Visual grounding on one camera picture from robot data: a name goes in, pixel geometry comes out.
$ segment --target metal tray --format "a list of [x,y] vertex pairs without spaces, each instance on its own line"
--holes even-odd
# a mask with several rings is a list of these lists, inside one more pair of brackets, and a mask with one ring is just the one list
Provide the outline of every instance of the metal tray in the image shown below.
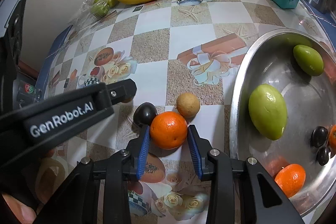
[[[298,44],[321,54],[325,65],[322,75],[310,77],[297,65],[293,48]],[[277,88],[287,105],[287,125],[276,141],[263,137],[248,113],[249,96],[263,83]],[[288,164],[302,165],[305,184],[290,198],[302,217],[323,200],[336,180],[336,157],[321,167],[316,162],[317,148],[310,147],[310,135],[316,126],[330,129],[336,122],[335,88],[336,63],[322,42],[292,29],[261,36],[246,53],[236,77],[230,113],[230,157],[245,160],[253,156],[272,176]]]

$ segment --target red and green logo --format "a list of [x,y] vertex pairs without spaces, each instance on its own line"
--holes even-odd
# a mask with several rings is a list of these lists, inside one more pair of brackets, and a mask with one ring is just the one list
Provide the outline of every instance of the red and green logo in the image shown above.
[[25,92],[27,93],[33,93],[34,92],[34,87],[32,85],[29,84],[25,84]]

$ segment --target patterned tablecloth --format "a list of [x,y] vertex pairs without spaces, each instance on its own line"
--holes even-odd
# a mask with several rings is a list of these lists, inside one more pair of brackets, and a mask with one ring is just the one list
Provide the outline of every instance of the patterned tablecloth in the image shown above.
[[[228,153],[230,103],[241,59],[261,35],[285,27],[308,33],[334,51],[302,3],[296,9],[282,10],[271,0],[118,4],[98,23],[71,30],[52,63],[45,98],[79,88],[90,77],[105,83],[131,78],[137,94],[130,103],[115,105],[112,117],[58,146],[54,159],[69,173],[84,156],[108,158],[137,137],[138,128],[132,124],[137,106],[151,102],[158,112],[176,111],[176,98],[182,92],[195,94],[201,102],[190,123],[214,148]],[[240,37],[236,45],[217,40],[215,52],[203,45],[232,33]],[[94,60],[106,47],[113,49],[113,58],[97,67]],[[192,57],[182,61],[178,55],[186,50]],[[212,64],[218,66],[209,70]],[[195,176],[187,144],[172,151],[155,147],[150,151],[146,179],[129,189],[133,223],[205,223],[210,184]]]

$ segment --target checkered tablecloth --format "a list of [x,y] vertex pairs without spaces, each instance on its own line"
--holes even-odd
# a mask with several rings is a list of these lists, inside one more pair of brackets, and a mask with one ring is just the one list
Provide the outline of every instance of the checkered tablecloth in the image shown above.
[[[115,105],[113,116],[57,147],[56,154],[68,162],[69,172],[84,156],[101,160],[126,148],[128,141],[137,137],[138,129],[132,125],[137,106],[151,102],[158,112],[176,111],[176,98],[182,92],[195,94],[201,102],[199,113],[191,121],[200,136],[208,139],[214,148],[228,153],[229,112],[238,68],[230,68],[229,75],[216,85],[196,85],[190,70],[176,59],[183,51],[231,33],[236,33],[249,47],[266,32],[285,27],[308,33],[333,51],[319,23],[302,3],[296,9],[282,10],[271,0],[203,0],[195,6],[180,6],[177,0],[157,0],[144,5],[118,4],[115,10],[107,20],[76,35],[70,31],[51,66],[46,98],[76,89],[78,78],[87,73],[97,53],[105,47],[124,52],[123,56],[131,56],[137,62],[135,73],[129,75],[137,85],[133,101]],[[53,85],[56,74],[59,79]],[[209,184],[202,184],[195,177],[186,144],[169,153],[155,147],[151,151],[163,163],[166,177],[169,172],[181,174],[179,187],[174,181],[165,183],[171,186],[170,191],[182,193],[183,189],[197,186],[209,193]],[[167,196],[163,194],[161,200],[160,191],[152,191],[156,195],[144,202],[148,203],[145,206],[148,213],[142,217],[133,215],[133,223],[182,220],[178,213],[164,207]],[[154,204],[164,216],[153,213]],[[191,218],[188,223],[205,223],[204,206],[205,211],[194,213],[197,217],[184,216]]]

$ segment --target triangular cutout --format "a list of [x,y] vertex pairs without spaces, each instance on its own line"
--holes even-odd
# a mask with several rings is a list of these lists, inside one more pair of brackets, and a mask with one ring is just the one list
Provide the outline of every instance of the triangular cutout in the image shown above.
[[265,208],[281,205],[282,201],[280,197],[275,193],[274,189],[267,182],[262,174],[258,174],[258,182],[260,186],[262,202]]

